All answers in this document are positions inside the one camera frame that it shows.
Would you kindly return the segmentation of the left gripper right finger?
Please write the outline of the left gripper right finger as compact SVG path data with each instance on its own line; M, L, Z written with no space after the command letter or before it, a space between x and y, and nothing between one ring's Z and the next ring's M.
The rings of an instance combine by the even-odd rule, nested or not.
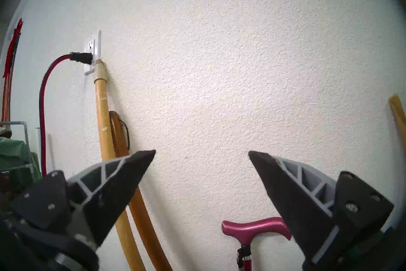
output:
M379 234L394 204L350 171L337 180L310 165L249 151L266 193L304 254L304 263L344 263Z

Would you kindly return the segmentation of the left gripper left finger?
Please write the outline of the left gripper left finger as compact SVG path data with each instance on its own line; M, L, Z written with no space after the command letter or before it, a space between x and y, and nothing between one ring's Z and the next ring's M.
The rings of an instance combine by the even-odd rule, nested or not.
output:
M133 197L155 150L94 164L66 179L49 173L11 202L12 228L56 248L98 248Z

